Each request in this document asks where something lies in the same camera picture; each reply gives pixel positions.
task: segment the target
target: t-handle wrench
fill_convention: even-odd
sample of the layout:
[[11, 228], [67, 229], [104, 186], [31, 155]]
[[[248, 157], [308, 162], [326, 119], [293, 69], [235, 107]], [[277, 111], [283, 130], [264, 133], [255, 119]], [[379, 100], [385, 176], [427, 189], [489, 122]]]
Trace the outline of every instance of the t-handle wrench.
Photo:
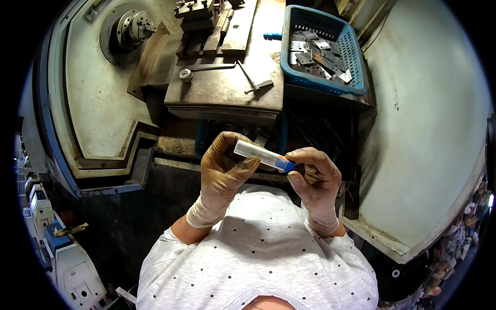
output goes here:
[[272, 80], [268, 80], [268, 81], [262, 82], [260, 84], [255, 84], [255, 82], [253, 82], [253, 80], [251, 79], [251, 77], [245, 71], [245, 68], [243, 68], [243, 65], [241, 65], [241, 61], [237, 61], [237, 62], [238, 62], [238, 65], [240, 65], [241, 70], [243, 71], [243, 73], [247, 77], [248, 82], [250, 83], [250, 85], [252, 87], [252, 89], [245, 90], [245, 95], [247, 95], [248, 93], [251, 93], [251, 92], [256, 92], [257, 90], [260, 89], [260, 87], [274, 84], [274, 82]]

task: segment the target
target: machine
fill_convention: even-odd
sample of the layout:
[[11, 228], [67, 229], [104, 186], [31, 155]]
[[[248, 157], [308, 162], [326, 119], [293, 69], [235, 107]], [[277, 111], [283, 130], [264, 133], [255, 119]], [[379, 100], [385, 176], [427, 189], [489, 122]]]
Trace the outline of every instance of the machine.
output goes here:
[[111, 300], [88, 253], [69, 234], [54, 235], [55, 228], [65, 225], [47, 199], [43, 184], [32, 184], [30, 177], [29, 207], [23, 216], [33, 249], [48, 280], [71, 309], [101, 310]]
[[[358, 141], [349, 149], [349, 180], [357, 180], [340, 192], [346, 227], [405, 263], [450, 226], [485, 169], [491, 96], [470, 40], [441, 1], [391, 1], [363, 45], [372, 101], [284, 83], [281, 43], [263, 37], [281, 32], [284, 1], [180, 2], [75, 0], [63, 10], [21, 99], [33, 171], [78, 198], [141, 189], [150, 165], [199, 171], [196, 151], [208, 147], [195, 139], [207, 134], [201, 124], [274, 128], [284, 123], [285, 98], [284, 109], [301, 104], [288, 113], [297, 121], [309, 111], [335, 117], [286, 126], [306, 137], [304, 146], [314, 145], [305, 129], [340, 123], [344, 114], [331, 106], [358, 115], [347, 127]], [[198, 70], [236, 61], [253, 81], [273, 84], [245, 93], [253, 85], [240, 66]]]

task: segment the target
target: glove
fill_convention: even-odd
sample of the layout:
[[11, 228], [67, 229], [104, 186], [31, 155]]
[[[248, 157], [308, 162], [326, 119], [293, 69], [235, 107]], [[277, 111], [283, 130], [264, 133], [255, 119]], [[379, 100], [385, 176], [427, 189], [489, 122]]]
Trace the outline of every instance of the glove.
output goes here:
[[297, 171], [288, 180], [309, 212], [309, 223], [320, 236], [332, 235], [339, 226], [334, 202], [341, 185], [341, 172], [327, 154], [304, 147], [286, 154], [286, 158], [305, 164], [305, 177]]
[[258, 168], [258, 157], [248, 157], [236, 164], [225, 154], [238, 140], [253, 143], [242, 134], [223, 131], [203, 155], [200, 197], [186, 213], [186, 221], [190, 226], [207, 228], [222, 220], [240, 186]]

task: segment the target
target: person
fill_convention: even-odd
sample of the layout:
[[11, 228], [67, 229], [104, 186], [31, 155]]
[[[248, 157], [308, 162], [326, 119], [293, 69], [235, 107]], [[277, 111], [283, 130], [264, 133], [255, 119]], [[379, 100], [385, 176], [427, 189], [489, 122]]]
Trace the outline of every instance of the person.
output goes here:
[[375, 309], [377, 281], [338, 221], [341, 173], [313, 147], [286, 154], [305, 165], [288, 180], [302, 200], [244, 182], [257, 157], [236, 164], [226, 151], [238, 140], [222, 132], [201, 160], [201, 191], [186, 215], [143, 261], [137, 309]]

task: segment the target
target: metal plate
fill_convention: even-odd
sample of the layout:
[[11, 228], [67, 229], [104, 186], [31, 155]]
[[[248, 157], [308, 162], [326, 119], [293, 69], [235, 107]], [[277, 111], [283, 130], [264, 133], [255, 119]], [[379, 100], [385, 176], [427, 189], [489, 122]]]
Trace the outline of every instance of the metal plate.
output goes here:
[[313, 55], [313, 59], [318, 62], [319, 64], [323, 65], [327, 69], [329, 69], [332, 72], [336, 72], [338, 68], [336, 67], [336, 64], [330, 61], [329, 59], [323, 57], [322, 55]]
[[325, 77], [325, 79], [331, 80], [332, 79], [332, 75], [330, 75], [326, 70], [323, 70], [323, 71], [324, 71], [324, 77]]
[[291, 41], [290, 51], [292, 52], [308, 52], [307, 44], [304, 41]]
[[346, 70], [346, 72], [342, 72], [341, 70], [336, 71], [336, 76], [342, 79], [345, 83], [349, 83], [353, 79], [349, 69]]
[[296, 54], [296, 59], [302, 65], [314, 63], [310, 53], [298, 53]]
[[344, 62], [342, 62], [339, 58], [335, 57], [333, 62], [336, 64], [336, 67], [338, 67], [338, 69], [340, 69], [343, 72], [346, 71]]
[[289, 52], [289, 64], [297, 64], [296, 54], [301, 52]]
[[302, 73], [311, 74], [314, 76], [325, 78], [324, 72], [322, 69], [320, 69], [320, 67], [317, 69], [316, 67], [311, 67], [311, 66], [304, 67], [304, 66], [296, 64], [296, 65], [292, 65], [291, 68], [293, 70], [296, 70], [296, 71], [299, 71]]
[[318, 35], [313, 30], [304, 31], [303, 35], [309, 40], [318, 39]]
[[330, 50], [331, 49], [331, 47], [329, 46], [329, 43], [327, 43], [327, 41], [325, 41], [324, 39], [318, 39], [318, 40], [315, 40], [313, 42], [315, 42], [315, 44], [320, 49], [324, 49], [324, 50]]
[[291, 35], [291, 40], [294, 40], [294, 41], [304, 41], [305, 40], [305, 36], [304, 35], [300, 35], [300, 34], [292, 34]]

